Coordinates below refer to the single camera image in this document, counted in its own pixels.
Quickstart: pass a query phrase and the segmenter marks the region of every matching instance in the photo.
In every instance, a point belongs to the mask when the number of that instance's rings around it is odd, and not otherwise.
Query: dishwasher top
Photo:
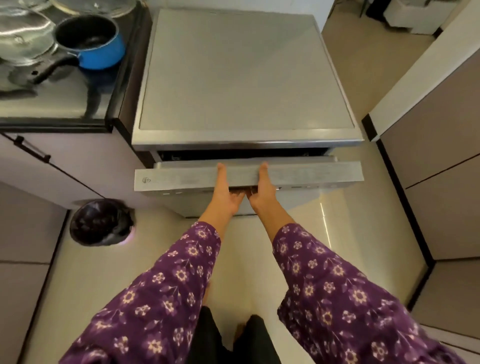
[[[362,140],[312,15],[156,15],[135,149],[329,148]]]

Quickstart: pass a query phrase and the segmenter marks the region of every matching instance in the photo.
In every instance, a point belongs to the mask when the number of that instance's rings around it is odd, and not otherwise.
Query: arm
[[[278,317],[316,363],[464,363],[428,338],[395,297],[296,224],[273,201],[266,169],[249,200],[288,284]]]
[[[93,317],[60,363],[183,363],[221,238],[243,196],[229,193],[219,165],[199,221]]]

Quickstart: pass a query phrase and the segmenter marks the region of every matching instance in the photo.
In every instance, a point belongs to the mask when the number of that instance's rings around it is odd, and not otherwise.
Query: dishwasher door
[[[135,191],[159,198],[164,206],[186,218],[197,218],[212,198],[218,162],[227,166],[232,188],[256,186],[258,168],[264,161],[285,209],[316,199],[321,191],[363,181],[360,162],[339,162],[331,156],[212,159],[159,162],[156,168],[136,170]],[[245,199],[236,216],[254,214]]]

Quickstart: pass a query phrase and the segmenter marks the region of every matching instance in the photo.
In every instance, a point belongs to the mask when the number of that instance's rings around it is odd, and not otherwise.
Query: cabinet handle
[[[22,136],[18,136],[14,141],[13,141],[13,144],[17,147],[19,147],[21,150],[23,150],[24,152],[27,152],[28,154],[30,154],[31,156],[37,158],[38,160],[41,160],[42,162],[44,163],[49,163],[50,162],[50,158],[52,158],[52,156],[48,155],[48,154],[45,154],[44,156],[41,156],[40,154],[38,154],[36,151],[28,148],[27,146],[24,145],[24,141],[25,141],[25,138],[22,137]]]

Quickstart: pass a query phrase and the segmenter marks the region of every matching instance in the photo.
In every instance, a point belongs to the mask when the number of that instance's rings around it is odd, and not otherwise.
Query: blue pot
[[[45,69],[32,72],[34,84],[45,81],[60,66],[74,65],[103,70],[117,64],[125,55],[125,44],[118,24],[102,15],[80,15],[59,23],[54,32],[60,49],[57,59]]]

